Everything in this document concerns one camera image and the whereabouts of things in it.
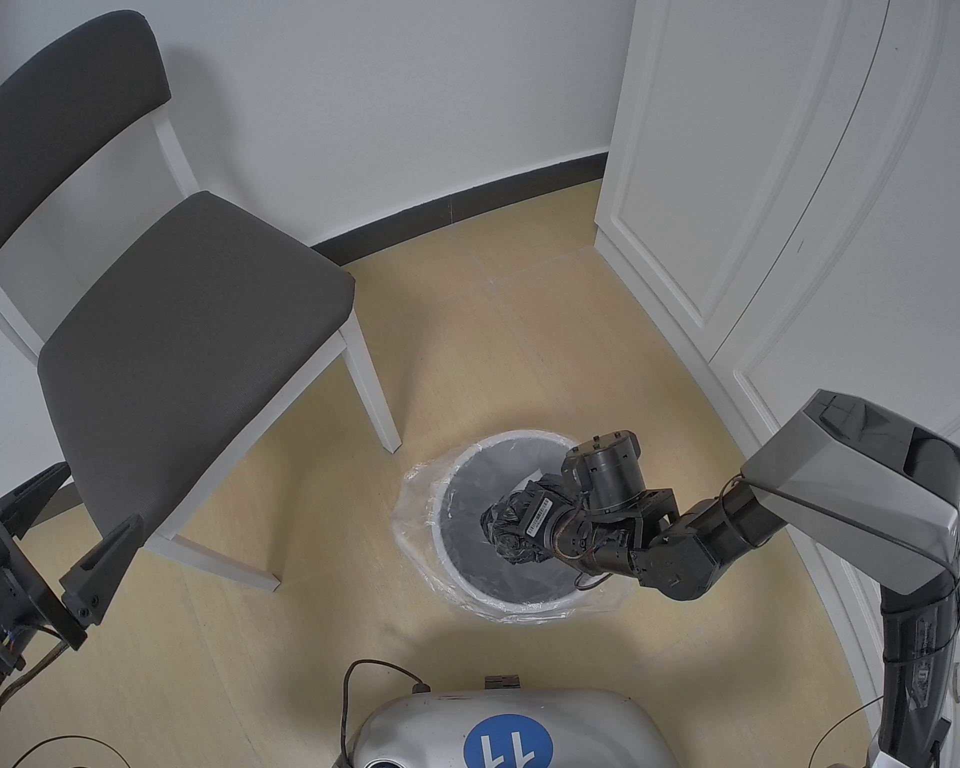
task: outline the blue circle logo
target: blue circle logo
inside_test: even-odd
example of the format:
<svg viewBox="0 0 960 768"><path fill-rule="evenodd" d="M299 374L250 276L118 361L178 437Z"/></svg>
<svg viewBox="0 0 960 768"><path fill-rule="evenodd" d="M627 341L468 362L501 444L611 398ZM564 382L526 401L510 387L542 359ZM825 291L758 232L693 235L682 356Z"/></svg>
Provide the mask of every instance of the blue circle logo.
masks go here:
<svg viewBox="0 0 960 768"><path fill-rule="evenodd" d="M522 714L498 714L474 726L464 742L467 768L547 768L553 739Z"/></svg>

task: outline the white chair leg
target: white chair leg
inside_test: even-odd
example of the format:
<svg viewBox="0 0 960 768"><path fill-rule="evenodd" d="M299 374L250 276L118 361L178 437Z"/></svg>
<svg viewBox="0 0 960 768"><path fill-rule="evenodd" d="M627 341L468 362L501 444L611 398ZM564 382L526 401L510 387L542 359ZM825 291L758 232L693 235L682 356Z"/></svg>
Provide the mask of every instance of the white chair leg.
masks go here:
<svg viewBox="0 0 960 768"><path fill-rule="evenodd" d="M367 342L363 339L360 323L357 322L355 312L350 312L347 321L340 326L340 335L344 337L347 348L344 350L344 361L347 370L353 378L353 385L363 400L376 436L383 443L383 447L391 453L400 447L400 435L396 431L394 417L390 415L390 406L383 396L380 380L376 377L373 360L367 350Z"/></svg>
<svg viewBox="0 0 960 768"><path fill-rule="evenodd" d="M230 579L247 587L266 589L268 592L272 592L280 585L280 581L274 574L238 563L219 552L200 546L182 536L165 539L163 536L153 534L143 546L144 549L149 549L151 552L170 558L170 560L190 565L199 570L205 570L207 573L223 576L225 579Z"/></svg>

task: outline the trash can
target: trash can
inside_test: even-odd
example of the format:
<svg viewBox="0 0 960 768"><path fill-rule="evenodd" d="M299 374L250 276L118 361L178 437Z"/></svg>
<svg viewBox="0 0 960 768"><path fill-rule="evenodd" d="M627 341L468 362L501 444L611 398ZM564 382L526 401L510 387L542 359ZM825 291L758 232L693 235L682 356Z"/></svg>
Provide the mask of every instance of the trash can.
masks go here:
<svg viewBox="0 0 960 768"><path fill-rule="evenodd" d="M578 591L573 568L557 560L509 564L480 527L480 515L525 478L559 473L575 444L552 432L515 430L419 465L407 474L394 512L397 543L434 589L496 621L541 623L615 607L629 580Z"/></svg>

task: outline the gray seat cushion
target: gray seat cushion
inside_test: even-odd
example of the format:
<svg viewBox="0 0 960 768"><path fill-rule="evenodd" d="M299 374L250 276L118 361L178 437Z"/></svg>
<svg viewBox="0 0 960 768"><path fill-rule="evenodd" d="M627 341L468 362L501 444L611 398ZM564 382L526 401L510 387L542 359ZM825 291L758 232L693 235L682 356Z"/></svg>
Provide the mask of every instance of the gray seat cushion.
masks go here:
<svg viewBox="0 0 960 768"><path fill-rule="evenodd" d="M352 306L348 273L208 192L148 229L39 356L100 532L132 513L153 532Z"/></svg>

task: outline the floor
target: floor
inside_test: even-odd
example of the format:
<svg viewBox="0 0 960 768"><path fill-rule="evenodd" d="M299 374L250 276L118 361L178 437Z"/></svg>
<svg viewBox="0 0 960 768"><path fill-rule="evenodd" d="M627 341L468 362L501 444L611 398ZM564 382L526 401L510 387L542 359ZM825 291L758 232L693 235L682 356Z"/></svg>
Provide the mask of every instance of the floor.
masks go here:
<svg viewBox="0 0 960 768"><path fill-rule="evenodd" d="M435 690L487 674L634 697L685 768L797 766L859 704L816 591L785 532L704 598L637 588L616 612L538 627L448 606L394 545L404 472L518 427L574 438L627 427L651 487L681 507L714 496L743 458L670 347L592 249L599 183L470 219L349 269L357 313L403 447L377 442L342 362L271 428L186 530L282 579L240 588L140 553L103 626L0 718L0 764L39 739L87 733L134 768L330 765L341 680L355 658L392 660ZM54 584L97 537L82 508L24 549ZM46 650L42 638L28 660ZM354 676L351 723L409 691ZM817 764L860 764L852 718ZM79 742L24 768L120 762Z"/></svg>

